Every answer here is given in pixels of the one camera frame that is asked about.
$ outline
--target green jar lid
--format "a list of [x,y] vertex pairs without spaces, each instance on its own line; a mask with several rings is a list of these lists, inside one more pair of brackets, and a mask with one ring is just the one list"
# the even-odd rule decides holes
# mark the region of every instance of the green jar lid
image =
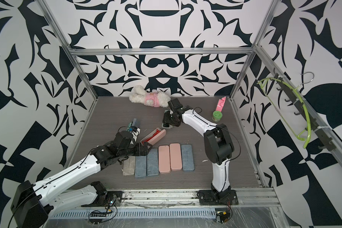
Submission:
[[214,111],[213,112],[213,117],[216,118],[216,119],[221,119],[223,116],[223,114],[219,111]]

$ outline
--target pink bottle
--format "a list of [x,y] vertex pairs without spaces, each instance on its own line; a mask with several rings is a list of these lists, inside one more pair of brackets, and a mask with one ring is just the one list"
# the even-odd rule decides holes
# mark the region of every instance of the pink bottle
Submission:
[[222,99],[219,99],[218,105],[217,105],[217,108],[215,109],[215,111],[219,111],[219,112],[222,111],[224,103],[225,103],[225,98],[226,97],[223,97]]

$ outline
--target wire hanger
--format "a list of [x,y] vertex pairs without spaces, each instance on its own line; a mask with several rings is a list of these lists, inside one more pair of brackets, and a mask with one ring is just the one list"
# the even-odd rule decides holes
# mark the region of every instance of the wire hanger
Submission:
[[[300,85],[298,85],[296,88],[292,88],[291,85],[287,84],[286,82],[284,82],[282,79],[278,79],[278,78],[272,78],[272,77],[269,77],[269,78],[264,78],[260,81],[257,82],[257,84],[260,85],[260,88],[261,90],[264,92],[265,96],[270,100],[271,104],[275,107],[275,110],[278,112],[278,114],[281,116],[281,118],[283,119],[283,121],[286,123],[286,125],[289,127],[289,129],[292,131],[292,133],[295,135],[295,137],[298,139],[298,140],[301,140],[301,141],[305,141],[304,145],[303,145],[303,148],[305,149],[308,145],[308,143],[310,142],[310,137],[311,137],[311,126],[310,126],[310,117],[309,117],[309,113],[308,113],[308,110],[305,106],[305,103],[304,103],[304,99],[300,96],[300,94],[296,91],[297,88],[299,86],[301,86],[302,84],[307,84],[307,83],[310,83],[311,81],[313,81],[314,79],[314,73],[313,72],[305,72],[301,75],[305,75],[306,73],[311,73],[313,75],[313,78],[309,81],[309,82],[303,82],[301,83]],[[304,114],[305,114],[305,119],[307,121],[307,127],[302,130],[299,134],[296,134],[293,129],[290,127],[290,125],[287,123],[287,121],[285,120],[285,118],[283,117],[283,115],[280,113],[280,111],[278,110],[278,108],[276,107],[276,105],[273,103],[273,101],[270,99],[270,97],[267,95],[267,93],[263,90],[263,88],[265,87],[265,85],[267,85],[267,81],[268,80],[275,80],[275,81],[278,81],[278,82],[281,82],[283,83],[284,85],[286,85],[289,89],[291,89],[295,96],[297,97],[297,100],[299,100],[301,103],[302,103],[302,107],[303,107],[303,110],[304,110]],[[301,134],[303,134],[305,131],[308,132],[308,135],[306,138],[302,138],[301,137]]]
[[311,72],[311,71],[307,71],[307,72],[305,72],[305,73],[303,73],[303,74],[300,74],[300,75],[305,75],[305,74],[307,74],[307,73],[311,73],[311,74],[313,75],[313,78],[312,78],[309,82],[303,82],[303,83],[301,83],[301,84],[298,85],[295,89],[298,89],[299,86],[301,86],[301,85],[303,85],[303,84],[308,84],[308,83],[310,83],[311,81],[313,81],[313,79],[314,79],[314,73]]

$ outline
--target green jar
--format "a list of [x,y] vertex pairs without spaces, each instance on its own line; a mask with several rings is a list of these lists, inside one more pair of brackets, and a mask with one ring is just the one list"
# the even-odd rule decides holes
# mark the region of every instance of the green jar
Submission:
[[213,121],[218,122],[222,118],[223,114],[219,111],[214,111],[213,112]]

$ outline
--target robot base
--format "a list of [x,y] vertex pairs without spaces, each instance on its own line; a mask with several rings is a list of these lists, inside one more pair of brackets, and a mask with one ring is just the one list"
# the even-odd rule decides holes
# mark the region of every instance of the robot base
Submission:
[[230,189],[230,186],[218,193],[214,186],[211,185],[211,190],[200,190],[197,195],[200,205],[227,205],[228,202],[231,205],[238,205],[236,191]]

